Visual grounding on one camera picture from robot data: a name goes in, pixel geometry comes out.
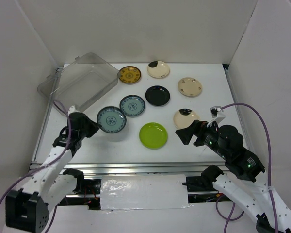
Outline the yellow patterned plate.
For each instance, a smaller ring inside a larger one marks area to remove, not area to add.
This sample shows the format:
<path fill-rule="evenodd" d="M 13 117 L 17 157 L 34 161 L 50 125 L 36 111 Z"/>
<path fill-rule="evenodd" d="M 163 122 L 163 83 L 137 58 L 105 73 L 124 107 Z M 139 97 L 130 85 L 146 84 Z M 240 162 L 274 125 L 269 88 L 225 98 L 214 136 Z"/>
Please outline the yellow patterned plate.
<path fill-rule="evenodd" d="M 119 70 L 119 80 L 125 84 L 137 83 L 141 76 L 139 68 L 134 66 L 125 66 Z"/>

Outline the cream plate with black patch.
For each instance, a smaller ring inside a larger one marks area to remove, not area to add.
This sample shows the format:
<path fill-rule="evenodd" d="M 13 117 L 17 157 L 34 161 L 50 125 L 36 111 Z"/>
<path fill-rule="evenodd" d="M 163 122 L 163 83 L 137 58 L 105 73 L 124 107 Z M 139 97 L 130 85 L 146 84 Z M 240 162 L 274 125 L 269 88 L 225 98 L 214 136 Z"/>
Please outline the cream plate with black patch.
<path fill-rule="evenodd" d="M 147 65 L 148 74 L 156 79 L 165 78 L 170 73 L 170 67 L 163 61 L 153 61 Z"/>

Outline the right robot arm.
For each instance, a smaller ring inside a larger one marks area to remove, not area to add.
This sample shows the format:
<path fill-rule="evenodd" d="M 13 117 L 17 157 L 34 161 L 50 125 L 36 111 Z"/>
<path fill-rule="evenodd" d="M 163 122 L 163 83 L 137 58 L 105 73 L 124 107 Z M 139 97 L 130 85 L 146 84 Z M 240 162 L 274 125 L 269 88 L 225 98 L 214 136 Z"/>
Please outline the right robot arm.
<path fill-rule="evenodd" d="M 195 120 L 189 127 L 176 130 L 184 145 L 196 136 L 195 146 L 207 146 L 225 161 L 225 166 L 248 189 L 246 193 L 221 169 L 209 166 L 201 174 L 206 190 L 217 190 L 239 206 L 255 223 L 259 233 L 291 232 L 291 210 L 275 189 L 268 186 L 268 174 L 260 159 L 243 146 L 243 136 L 231 125 L 207 126 Z"/>

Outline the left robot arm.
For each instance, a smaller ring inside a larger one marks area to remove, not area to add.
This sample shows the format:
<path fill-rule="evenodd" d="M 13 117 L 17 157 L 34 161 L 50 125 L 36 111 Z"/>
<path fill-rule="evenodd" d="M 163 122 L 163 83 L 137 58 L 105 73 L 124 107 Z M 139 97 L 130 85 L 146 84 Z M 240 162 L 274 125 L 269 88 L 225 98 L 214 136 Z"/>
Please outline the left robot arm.
<path fill-rule="evenodd" d="M 85 138 L 98 132 L 100 125 L 86 114 L 70 113 L 43 164 L 29 173 L 29 180 L 5 197 L 5 222 L 9 228 L 41 233 L 51 211 L 70 192 L 82 193 L 86 188 L 84 173 L 65 166 L 81 148 Z"/>

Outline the cream plate black patch right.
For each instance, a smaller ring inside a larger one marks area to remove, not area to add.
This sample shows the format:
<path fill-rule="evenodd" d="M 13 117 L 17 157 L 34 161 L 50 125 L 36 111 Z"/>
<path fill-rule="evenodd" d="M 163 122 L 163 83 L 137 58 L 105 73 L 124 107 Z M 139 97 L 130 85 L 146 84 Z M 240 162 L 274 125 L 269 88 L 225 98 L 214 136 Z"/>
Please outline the cream plate black patch right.
<path fill-rule="evenodd" d="M 194 120 L 200 120 L 199 115 L 187 108 L 177 110 L 173 116 L 174 125 L 178 130 L 189 127 Z"/>

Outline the white cover panel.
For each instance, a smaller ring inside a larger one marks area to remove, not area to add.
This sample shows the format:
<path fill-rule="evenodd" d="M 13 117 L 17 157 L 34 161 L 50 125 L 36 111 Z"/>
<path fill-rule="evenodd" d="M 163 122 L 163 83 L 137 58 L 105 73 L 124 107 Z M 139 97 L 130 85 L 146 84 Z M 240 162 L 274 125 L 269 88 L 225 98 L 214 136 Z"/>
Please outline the white cover panel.
<path fill-rule="evenodd" d="M 102 210 L 187 208 L 185 175 L 105 176 L 101 179 Z"/>

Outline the lime green plate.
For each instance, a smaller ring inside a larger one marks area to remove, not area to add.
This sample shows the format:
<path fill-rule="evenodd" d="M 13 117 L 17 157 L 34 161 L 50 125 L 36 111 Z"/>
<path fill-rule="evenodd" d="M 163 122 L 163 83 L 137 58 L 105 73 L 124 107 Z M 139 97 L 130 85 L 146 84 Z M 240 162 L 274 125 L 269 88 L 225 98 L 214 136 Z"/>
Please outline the lime green plate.
<path fill-rule="evenodd" d="M 168 133 L 161 124 L 150 122 L 139 130 L 139 139 L 143 146 L 149 149 L 159 149 L 167 142 Z"/>

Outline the black glossy plate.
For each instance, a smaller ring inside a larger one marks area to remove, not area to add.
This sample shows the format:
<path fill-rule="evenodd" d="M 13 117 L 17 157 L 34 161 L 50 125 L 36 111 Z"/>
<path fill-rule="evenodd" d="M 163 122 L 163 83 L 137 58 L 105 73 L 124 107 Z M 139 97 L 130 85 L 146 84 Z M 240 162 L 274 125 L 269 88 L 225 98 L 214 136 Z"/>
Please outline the black glossy plate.
<path fill-rule="evenodd" d="M 169 102 L 170 92 L 163 86 L 155 85 L 147 89 L 145 98 L 151 105 L 160 107 Z"/>

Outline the blue white patterned plate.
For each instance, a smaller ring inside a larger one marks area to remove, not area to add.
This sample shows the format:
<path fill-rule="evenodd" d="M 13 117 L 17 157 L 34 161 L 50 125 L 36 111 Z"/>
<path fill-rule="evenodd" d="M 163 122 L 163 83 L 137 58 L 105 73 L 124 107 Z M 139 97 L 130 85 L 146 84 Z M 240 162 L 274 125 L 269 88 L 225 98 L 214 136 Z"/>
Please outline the blue white patterned plate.
<path fill-rule="evenodd" d="M 138 95 L 127 95 L 120 101 L 119 108 L 127 117 L 137 117 L 143 113 L 146 104 Z"/>

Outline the clear plastic bin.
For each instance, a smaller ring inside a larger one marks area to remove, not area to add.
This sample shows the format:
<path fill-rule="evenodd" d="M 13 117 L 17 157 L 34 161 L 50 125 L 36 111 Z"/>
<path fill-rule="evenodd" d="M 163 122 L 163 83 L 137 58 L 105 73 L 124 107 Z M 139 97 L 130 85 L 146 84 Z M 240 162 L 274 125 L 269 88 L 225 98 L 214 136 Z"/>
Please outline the clear plastic bin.
<path fill-rule="evenodd" d="M 38 93 L 61 114 L 74 106 L 84 112 L 114 88 L 119 70 L 94 53 L 77 57 L 38 85 Z"/>

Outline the cream plate with brown motifs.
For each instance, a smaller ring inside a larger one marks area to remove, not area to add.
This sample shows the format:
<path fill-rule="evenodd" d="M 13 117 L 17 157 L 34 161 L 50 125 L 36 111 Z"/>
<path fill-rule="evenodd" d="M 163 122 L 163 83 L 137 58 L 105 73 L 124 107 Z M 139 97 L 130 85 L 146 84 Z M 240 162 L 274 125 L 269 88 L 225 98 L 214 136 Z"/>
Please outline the cream plate with brown motifs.
<path fill-rule="evenodd" d="M 197 97 L 202 93 L 202 84 L 199 80 L 185 77 L 179 80 L 178 90 L 181 94 L 188 97 Z"/>

